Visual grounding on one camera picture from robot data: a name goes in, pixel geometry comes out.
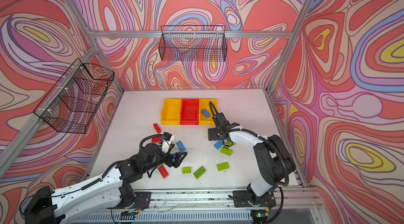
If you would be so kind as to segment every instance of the wire basket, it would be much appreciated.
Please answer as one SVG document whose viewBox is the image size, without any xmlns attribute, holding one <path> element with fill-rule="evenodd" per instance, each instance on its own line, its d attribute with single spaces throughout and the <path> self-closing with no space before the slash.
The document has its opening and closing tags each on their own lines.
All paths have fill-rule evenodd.
<svg viewBox="0 0 404 224">
<path fill-rule="evenodd" d="M 162 61 L 226 61 L 223 25 L 165 25 L 161 32 Z"/>
<path fill-rule="evenodd" d="M 112 70 L 81 63 L 41 115 L 34 113 L 57 132 L 86 133 L 113 80 Z"/>
</svg>

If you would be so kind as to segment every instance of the white tabletop surface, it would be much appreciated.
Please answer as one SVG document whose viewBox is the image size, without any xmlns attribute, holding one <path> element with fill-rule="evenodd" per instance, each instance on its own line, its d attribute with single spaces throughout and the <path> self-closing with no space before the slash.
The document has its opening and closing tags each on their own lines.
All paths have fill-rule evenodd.
<svg viewBox="0 0 404 224">
<path fill-rule="evenodd" d="M 239 123 L 262 136 L 279 135 L 260 89 L 125 91 L 90 177 L 103 173 L 114 161 L 137 154 L 139 142 L 156 134 L 153 124 L 157 123 L 163 132 L 175 135 L 174 142 L 182 141 L 188 155 L 177 169 L 164 165 L 169 173 L 166 179 L 156 169 L 151 178 L 144 174 L 142 179 L 132 183 L 134 189 L 245 187 L 255 180 L 259 170 L 254 152 L 237 144 L 230 148 L 231 156 L 221 154 L 213 147 L 215 142 L 208 141 L 208 128 L 212 126 L 161 125 L 160 113 L 165 98 L 217 99 L 218 111 L 223 112 L 230 123 Z M 223 162 L 228 162 L 230 169 L 218 172 L 216 164 Z M 201 166 L 206 173 L 196 180 L 193 173 Z M 191 167 L 192 173 L 183 174 L 182 167 Z M 293 173 L 289 179 L 290 185 L 297 185 Z"/>
</svg>

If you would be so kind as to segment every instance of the patterned wall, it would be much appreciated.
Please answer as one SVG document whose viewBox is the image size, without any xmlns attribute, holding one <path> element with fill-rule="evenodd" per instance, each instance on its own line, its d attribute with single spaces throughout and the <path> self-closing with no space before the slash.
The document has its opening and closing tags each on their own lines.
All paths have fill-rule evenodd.
<svg viewBox="0 0 404 224">
<path fill-rule="evenodd" d="M 226 62 L 161 61 L 159 39 L 98 39 L 124 89 L 265 88 L 286 39 L 241 39 Z"/>
<path fill-rule="evenodd" d="M 271 88 L 334 223 L 404 222 L 404 0 L 316 0 Z"/>
<path fill-rule="evenodd" d="M 303 0 L 76 0 L 94 30 L 291 30 Z M 228 39 L 226 63 L 160 62 L 159 39 L 100 39 L 124 89 L 263 88 L 285 39 Z"/>
<path fill-rule="evenodd" d="M 55 81 L 89 46 L 62 0 L 0 0 L 0 29 L 3 151 Z M 82 179 L 117 96 L 112 86 L 86 135 L 40 128 L 0 180 L 0 223 L 24 223 L 19 203 L 39 187 L 64 187 Z"/>
</svg>

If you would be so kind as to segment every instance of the blue toy brick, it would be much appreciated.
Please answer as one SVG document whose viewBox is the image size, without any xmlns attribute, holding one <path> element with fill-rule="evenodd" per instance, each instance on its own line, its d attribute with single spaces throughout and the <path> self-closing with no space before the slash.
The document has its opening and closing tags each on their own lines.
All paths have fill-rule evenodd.
<svg viewBox="0 0 404 224">
<path fill-rule="evenodd" d="M 186 150 L 185 150 L 185 147 L 184 147 L 184 145 L 182 144 L 181 141 L 178 141 L 178 142 L 177 142 L 177 147 L 178 147 L 178 149 L 179 149 L 180 152 L 185 152 L 185 151 L 186 151 Z"/>
<path fill-rule="evenodd" d="M 219 150 L 221 146 L 223 146 L 222 140 L 217 141 L 217 143 L 215 143 L 215 145 L 214 145 L 215 149 L 217 149 L 217 150 Z"/>
<path fill-rule="evenodd" d="M 204 110 L 202 110 L 202 113 L 206 118 L 210 117 L 210 113 L 208 112 L 208 110 L 204 109 Z"/>
</svg>

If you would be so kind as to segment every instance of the yellow storage bin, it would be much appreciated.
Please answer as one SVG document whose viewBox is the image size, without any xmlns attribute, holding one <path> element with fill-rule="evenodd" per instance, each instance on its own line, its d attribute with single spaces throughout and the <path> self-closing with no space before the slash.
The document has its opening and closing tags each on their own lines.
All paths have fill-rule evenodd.
<svg viewBox="0 0 404 224">
<path fill-rule="evenodd" d="M 161 109 L 161 125 L 179 125 L 182 99 L 165 99 Z"/>
<path fill-rule="evenodd" d="M 199 99 L 199 125 L 215 125 L 215 123 L 212 120 L 212 112 L 210 111 L 209 107 L 209 101 L 211 101 L 217 109 L 217 100 L 205 100 L 205 99 Z M 210 117 L 206 118 L 205 115 L 203 114 L 202 110 L 208 110 Z"/>
</svg>

